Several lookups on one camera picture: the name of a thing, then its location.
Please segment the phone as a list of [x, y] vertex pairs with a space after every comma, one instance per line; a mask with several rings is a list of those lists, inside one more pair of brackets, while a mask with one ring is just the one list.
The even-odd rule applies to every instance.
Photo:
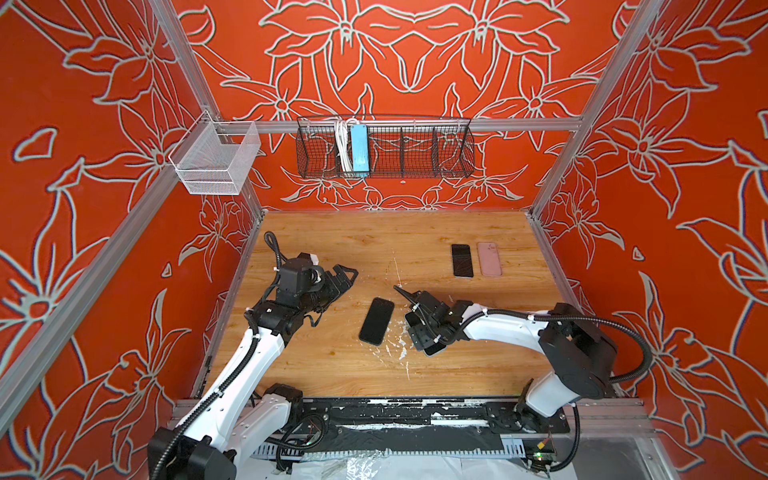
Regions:
[[451, 258], [453, 275], [457, 278], [473, 278], [472, 252], [468, 244], [452, 244]]

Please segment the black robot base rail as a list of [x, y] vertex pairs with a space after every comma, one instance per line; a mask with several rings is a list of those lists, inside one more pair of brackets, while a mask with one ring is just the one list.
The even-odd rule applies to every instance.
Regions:
[[308, 397], [301, 414], [316, 414], [285, 440], [290, 459], [365, 452], [522, 457], [539, 441], [567, 436], [566, 413], [543, 420], [516, 411], [515, 397]]

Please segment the pink phone case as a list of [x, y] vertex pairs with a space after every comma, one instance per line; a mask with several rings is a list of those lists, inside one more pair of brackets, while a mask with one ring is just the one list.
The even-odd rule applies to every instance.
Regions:
[[500, 277], [503, 274], [502, 263], [496, 243], [478, 242], [477, 252], [481, 273], [488, 277]]

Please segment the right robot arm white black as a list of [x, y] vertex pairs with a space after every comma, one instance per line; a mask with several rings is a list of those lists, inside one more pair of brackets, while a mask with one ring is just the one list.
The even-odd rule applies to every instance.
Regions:
[[[433, 356], [459, 341], [495, 341], [543, 355], [550, 371], [530, 380], [512, 413], [512, 428], [539, 432], [566, 405], [580, 399], [613, 395], [613, 386], [635, 380], [652, 364], [652, 350], [642, 335], [618, 322], [582, 315], [568, 303], [551, 310], [518, 312], [489, 308], [471, 301], [450, 306], [431, 293], [394, 288], [409, 303], [405, 319], [414, 347]], [[601, 328], [613, 328], [640, 348], [641, 360], [627, 373], [615, 375], [616, 343]]]

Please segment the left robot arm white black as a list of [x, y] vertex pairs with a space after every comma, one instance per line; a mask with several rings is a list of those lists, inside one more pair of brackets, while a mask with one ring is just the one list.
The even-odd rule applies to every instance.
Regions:
[[246, 310], [243, 338], [209, 391], [175, 427], [160, 428], [151, 438], [152, 479], [235, 479], [262, 444], [292, 448], [275, 436], [287, 426], [313, 423], [319, 429], [316, 438], [325, 435], [321, 416], [303, 414], [301, 391], [275, 384], [260, 400], [253, 394], [294, 334], [304, 323], [317, 326], [353, 287], [358, 272], [343, 265], [326, 270], [305, 252], [288, 258], [271, 231], [264, 241], [275, 256], [275, 277]]

